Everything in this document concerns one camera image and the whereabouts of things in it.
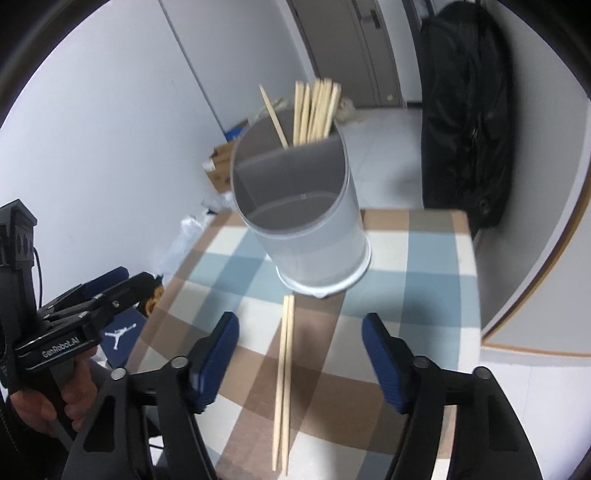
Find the grey entrance door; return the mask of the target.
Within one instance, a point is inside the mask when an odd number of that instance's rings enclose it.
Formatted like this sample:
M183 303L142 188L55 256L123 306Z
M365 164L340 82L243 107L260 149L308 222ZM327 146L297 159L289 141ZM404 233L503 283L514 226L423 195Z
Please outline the grey entrance door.
M291 13L319 78L342 85L358 108L404 105L396 60L379 3L290 1Z

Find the chopstick on cloth right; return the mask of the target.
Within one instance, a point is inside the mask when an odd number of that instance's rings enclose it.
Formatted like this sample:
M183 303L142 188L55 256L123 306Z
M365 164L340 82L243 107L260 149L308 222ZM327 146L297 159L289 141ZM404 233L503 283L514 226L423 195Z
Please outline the chopstick on cloth right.
M287 477L288 459L290 459L290 407L291 407L291 376L293 375L294 350L294 295L288 297L287 303L287 339L284 353L283 383L283 430L281 431L281 474Z

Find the dark blue shoe box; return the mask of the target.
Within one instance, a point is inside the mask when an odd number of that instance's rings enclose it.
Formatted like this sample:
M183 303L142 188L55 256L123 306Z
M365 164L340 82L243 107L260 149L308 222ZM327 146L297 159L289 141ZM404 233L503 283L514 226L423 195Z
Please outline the dark blue shoe box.
M129 308L101 331L100 347L112 369L126 365L146 322L147 318L136 308Z

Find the brown cardboard box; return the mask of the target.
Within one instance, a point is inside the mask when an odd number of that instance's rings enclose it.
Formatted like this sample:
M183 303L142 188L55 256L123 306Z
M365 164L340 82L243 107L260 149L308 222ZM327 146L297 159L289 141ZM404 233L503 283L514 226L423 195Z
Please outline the brown cardboard box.
M214 147L211 155L202 163L202 168L217 193L230 189L230 167L236 140Z

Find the checkered table cloth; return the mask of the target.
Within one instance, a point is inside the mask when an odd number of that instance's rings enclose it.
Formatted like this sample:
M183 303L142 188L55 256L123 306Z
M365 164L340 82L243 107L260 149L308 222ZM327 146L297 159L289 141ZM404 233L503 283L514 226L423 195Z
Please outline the checkered table cloth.
M467 219L460 211L366 210L370 268L345 292L297 296L290 402L290 479L382 479L405 418L389 406L363 347L362 320L440 367L479 360L480 302ZM188 252L145 324L127 366L161 367L190 351L222 313L240 337L198 426L222 479L273 479L280 316L287 288L235 213L216 216Z

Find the bundle of chopsticks in cup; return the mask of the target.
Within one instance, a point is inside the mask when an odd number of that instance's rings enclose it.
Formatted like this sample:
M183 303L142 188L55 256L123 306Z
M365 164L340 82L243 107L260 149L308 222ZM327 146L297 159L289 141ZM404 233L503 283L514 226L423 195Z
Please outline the bundle of chopsticks in cup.
M331 79L315 78L312 84L294 84L294 146L325 140L342 96L342 86Z

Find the grey utensil holder cup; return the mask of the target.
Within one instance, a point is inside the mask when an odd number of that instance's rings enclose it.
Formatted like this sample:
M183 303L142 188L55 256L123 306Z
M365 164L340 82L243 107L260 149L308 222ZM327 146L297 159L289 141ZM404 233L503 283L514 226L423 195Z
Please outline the grey utensil holder cup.
M324 298L367 272L372 247L339 132L283 148L273 122L259 120L235 144L230 177L240 216L288 289Z

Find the white plastic bag by door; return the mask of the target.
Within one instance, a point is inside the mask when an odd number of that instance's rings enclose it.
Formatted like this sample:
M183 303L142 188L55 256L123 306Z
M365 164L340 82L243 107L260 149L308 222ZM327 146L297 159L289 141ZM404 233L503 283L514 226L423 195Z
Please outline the white plastic bag by door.
M363 120L363 114L356 109L353 100L347 97L339 99L337 111L335 111L335 122L339 125L346 125L352 122L360 122Z

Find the chopstick on cloth left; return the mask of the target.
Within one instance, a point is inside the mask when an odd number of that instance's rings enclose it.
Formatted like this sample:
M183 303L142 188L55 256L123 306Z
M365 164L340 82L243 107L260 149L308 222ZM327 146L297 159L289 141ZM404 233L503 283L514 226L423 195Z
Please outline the chopstick on cloth left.
M283 418L283 386L284 373L286 372L286 351L287 351L287 317L288 307L290 306L290 296L283 297L283 310L280 320L280 348L277 355L277 374L276 374L276 399L274 400L274 418L273 418L273 447L271 448L271 467L276 471L280 460L280 435L281 418Z

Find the blue cardboard box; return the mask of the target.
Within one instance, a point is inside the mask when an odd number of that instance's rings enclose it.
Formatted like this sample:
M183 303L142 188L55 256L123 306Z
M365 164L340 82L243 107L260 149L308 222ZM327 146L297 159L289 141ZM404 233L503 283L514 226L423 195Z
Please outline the blue cardboard box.
M228 142L235 141L242 135L247 127L249 127L249 120L245 119L238 122L238 124L232 126L224 132L225 140Z

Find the chopstick on cloth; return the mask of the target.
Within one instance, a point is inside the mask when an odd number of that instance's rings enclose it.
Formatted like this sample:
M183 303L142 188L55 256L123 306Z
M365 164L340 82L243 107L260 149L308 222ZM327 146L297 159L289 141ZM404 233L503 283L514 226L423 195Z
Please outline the chopstick on cloth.
M286 351L287 351L287 317L288 307L290 306L290 296L283 297L283 310L280 320L280 348L277 355L277 374L276 374L276 399L274 400L274 418L273 418L273 447L271 448L271 467L276 471L280 460L280 435L281 418L283 418L283 386L284 373L286 372Z
M290 459L290 407L291 407L291 376L293 375L294 350L294 295L288 297L287 303L287 339L284 353L283 383L283 430L281 431L281 474L287 477L288 459Z

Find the leaning single chopstick in cup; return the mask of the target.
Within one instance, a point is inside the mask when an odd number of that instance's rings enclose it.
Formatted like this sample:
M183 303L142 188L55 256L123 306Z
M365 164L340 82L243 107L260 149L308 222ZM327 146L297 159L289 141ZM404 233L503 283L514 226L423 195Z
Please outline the leaning single chopstick in cup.
M276 130L276 135L280 139L280 144L283 146L283 149L288 148L287 136L283 132L283 126L280 124L280 120L276 115L276 110L274 110L273 104L270 102L270 97L266 93L266 89L264 89L262 84L259 84L259 92L262 95L264 106L266 106L267 114L270 117L270 121L273 123L273 128Z

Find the black backpack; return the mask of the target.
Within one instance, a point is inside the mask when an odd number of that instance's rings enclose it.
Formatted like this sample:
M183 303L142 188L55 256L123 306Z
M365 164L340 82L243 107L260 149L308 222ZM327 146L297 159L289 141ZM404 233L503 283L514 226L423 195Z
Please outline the black backpack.
M511 192L510 47L490 13L469 1L426 18L421 46L423 204L465 212L477 234L500 223Z

